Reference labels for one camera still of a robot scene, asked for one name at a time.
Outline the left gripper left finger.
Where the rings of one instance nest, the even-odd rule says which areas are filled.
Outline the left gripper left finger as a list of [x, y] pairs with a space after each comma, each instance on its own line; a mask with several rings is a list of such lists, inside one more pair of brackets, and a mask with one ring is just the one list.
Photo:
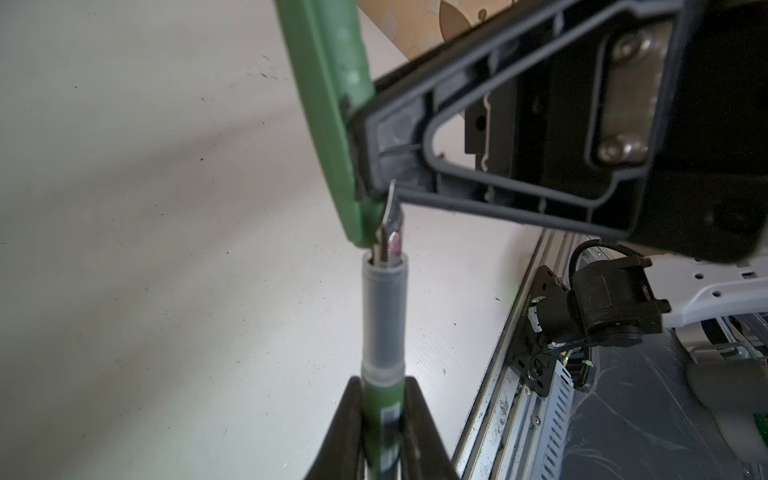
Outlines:
[[346, 384], [306, 480], [364, 478], [362, 386], [358, 376]]

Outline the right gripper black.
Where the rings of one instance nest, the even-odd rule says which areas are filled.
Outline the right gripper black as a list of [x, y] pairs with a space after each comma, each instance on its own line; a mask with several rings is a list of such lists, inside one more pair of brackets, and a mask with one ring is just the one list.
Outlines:
[[625, 240], [715, 262], [767, 241], [767, 5], [684, 1], [680, 69]]

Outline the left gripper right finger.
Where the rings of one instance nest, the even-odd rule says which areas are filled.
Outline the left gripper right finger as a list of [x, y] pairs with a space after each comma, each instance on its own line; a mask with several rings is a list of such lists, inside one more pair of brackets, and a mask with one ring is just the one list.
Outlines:
[[415, 377], [405, 379], [404, 400], [401, 478], [458, 480]]

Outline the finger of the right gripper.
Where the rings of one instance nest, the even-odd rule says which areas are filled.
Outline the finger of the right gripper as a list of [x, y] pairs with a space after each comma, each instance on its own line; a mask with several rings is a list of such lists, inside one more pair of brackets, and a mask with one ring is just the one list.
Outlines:
[[630, 237], [683, 15], [680, 1], [522, 1], [390, 72], [348, 126], [360, 195]]

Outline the green pen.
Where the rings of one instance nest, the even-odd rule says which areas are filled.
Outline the green pen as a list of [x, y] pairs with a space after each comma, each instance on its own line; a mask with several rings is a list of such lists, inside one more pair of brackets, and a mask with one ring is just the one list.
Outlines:
[[392, 182], [374, 244], [362, 263], [361, 382], [367, 479], [395, 479], [399, 474], [408, 283], [402, 229], [402, 209]]

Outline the green pen cap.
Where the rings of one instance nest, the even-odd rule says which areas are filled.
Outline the green pen cap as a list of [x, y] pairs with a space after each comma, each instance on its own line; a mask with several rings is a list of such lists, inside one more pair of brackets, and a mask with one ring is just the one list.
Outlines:
[[346, 238], [375, 242], [383, 203], [360, 190], [348, 121], [373, 99], [357, 5], [353, 1], [277, 1], [285, 45], [314, 148]]

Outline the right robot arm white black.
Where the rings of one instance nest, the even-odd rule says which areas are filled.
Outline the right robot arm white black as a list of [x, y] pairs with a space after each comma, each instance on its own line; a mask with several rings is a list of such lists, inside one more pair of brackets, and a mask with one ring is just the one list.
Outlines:
[[370, 198], [586, 236], [528, 275], [487, 376], [552, 406], [563, 354], [767, 306], [767, 5], [522, 1], [375, 84]]

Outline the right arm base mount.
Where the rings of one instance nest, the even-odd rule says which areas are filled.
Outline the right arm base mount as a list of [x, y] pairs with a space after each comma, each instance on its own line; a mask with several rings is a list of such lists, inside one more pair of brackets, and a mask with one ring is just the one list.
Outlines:
[[565, 279], [539, 267], [505, 364], [525, 387], [545, 398], [563, 354], [582, 351], [582, 382], [592, 348], [632, 347], [645, 335], [660, 333], [671, 305], [654, 295], [646, 275], [651, 266], [640, 252], [597, 239], [573, 250]]

